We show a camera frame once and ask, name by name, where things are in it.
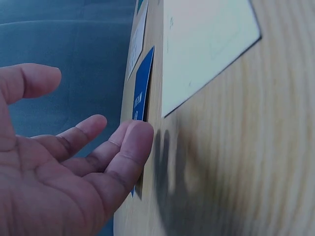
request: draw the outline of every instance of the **hand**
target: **hand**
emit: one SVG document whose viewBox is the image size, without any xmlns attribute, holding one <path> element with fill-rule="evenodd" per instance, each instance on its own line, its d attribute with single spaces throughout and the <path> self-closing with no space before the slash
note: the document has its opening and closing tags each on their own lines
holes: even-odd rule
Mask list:
<svg viewBox="0 0 315 236">
<path fill-rule="evenodd" d="M 15 135 L 8 105 L 47 94 L 60 80 L 58 69 L 43 65 L 0 68 L 0 235 L 96 234 L 150 154 L 152 127 L 128 121 L 87 157 L 69 159 L 105 128 L 101 115 L 57 136 Z"/>
</svg>

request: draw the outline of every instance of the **wood grain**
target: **wood grain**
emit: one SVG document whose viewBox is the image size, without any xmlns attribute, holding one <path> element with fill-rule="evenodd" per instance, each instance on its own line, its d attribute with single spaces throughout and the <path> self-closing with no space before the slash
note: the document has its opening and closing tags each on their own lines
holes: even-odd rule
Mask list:
<svg viewBox="0 0 315 236">
<path fill-rule="evenodd" d="M 263 39 L 162 119 L 163 2 L 149 2 L 139 61 L 156 46 L 156 137 L 142 199 L 116 212 L 116 236 L 315 235 L 315 0 L 252 3 Z"/>
</svg>

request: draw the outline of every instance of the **blue fabric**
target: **blue fabric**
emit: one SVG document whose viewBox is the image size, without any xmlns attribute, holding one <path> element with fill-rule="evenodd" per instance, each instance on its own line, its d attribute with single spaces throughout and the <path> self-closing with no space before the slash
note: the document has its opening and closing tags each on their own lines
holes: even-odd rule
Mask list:
<svg viewBox="0 0 315 236">
<path fill-rule="evenodd" d="M 10 106 L 16 132 L 57 134 L 93 114 L 106 130 L 78 156 L 104 142 L 120 123 L 135 0 L 1 0 L 0 66 L 35 62 L 59 67 L 52 94 Z M 100 235 L 113 234 L 113 221 Z"/>
</svg>

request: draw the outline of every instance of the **white card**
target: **white card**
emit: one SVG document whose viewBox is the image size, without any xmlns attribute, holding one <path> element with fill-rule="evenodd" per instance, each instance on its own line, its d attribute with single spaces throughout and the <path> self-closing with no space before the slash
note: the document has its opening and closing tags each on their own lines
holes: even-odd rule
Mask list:
<svg viewBox="0 0 315 236">
<path fill-rule="evenodd" d="M 260 38 L 249 0 L 165 0 L 163 8 L 162 117 Z"/>
<path fill-rule="evenodd" d="M 137 25 L 137 28 L 132 36 L 132 40 L 130 42 L 130 56 L 129 61 L 127 63 L 127 72 L 128 72 L 128 78 L 129 77 L 138 61 L 138 58 L 142 52 L 143 48 L 143 36 L 144 36 L 144 29 L 146 24 L 146 18 L 147 18 L 147 12 L 148 12 L 148 2 L 144 5 L 144 10 L 140 16 L 139 23 Z"/>
</svg>

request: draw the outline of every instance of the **blue card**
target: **blue card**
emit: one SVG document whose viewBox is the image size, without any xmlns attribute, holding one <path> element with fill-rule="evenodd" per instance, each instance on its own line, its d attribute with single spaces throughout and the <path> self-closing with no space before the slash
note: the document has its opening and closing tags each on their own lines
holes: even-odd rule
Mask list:
<svg viewBox="0 0 315 236">
<path fill-rule="evenodd" d="M 143 0 L 138 0 L 138 9 L 137 9 L 137 14 L 141 8 L 141 4 L 142 4 Z"/>
<path fill-rule="evenodd" d="M 136 73 L 136 82 L 134 88 L 134 98 L 133 98 L 133 111 L 132 119 L 143 120 L 144 111 L 147 97 L 147 90 L 150 78 L 150 72 L 152 67 L 154 54 L 154 47 L 148 52 L 146 57 L 141 62 L 139 69 Z"/>
</svg>

